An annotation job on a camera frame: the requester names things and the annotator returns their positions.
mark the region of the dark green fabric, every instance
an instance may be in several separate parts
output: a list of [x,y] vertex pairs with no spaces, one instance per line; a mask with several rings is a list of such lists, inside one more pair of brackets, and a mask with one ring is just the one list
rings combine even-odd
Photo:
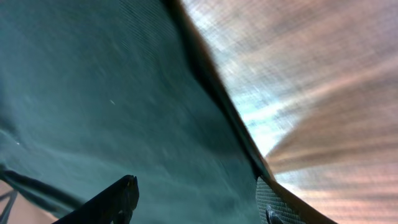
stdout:
[[169,13],[1,1],[0,163],[82,202],[135,175],[133,223],[260,223],[251,163]]

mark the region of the tent fabric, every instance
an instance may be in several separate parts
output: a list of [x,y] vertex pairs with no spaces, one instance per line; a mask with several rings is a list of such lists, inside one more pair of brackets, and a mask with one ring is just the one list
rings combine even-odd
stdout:
[[231,103],[203,86],[175,13],[157,0],[1,1],[0,178],[56,217],[131,174],[133,223],[260,223],[264,168]]

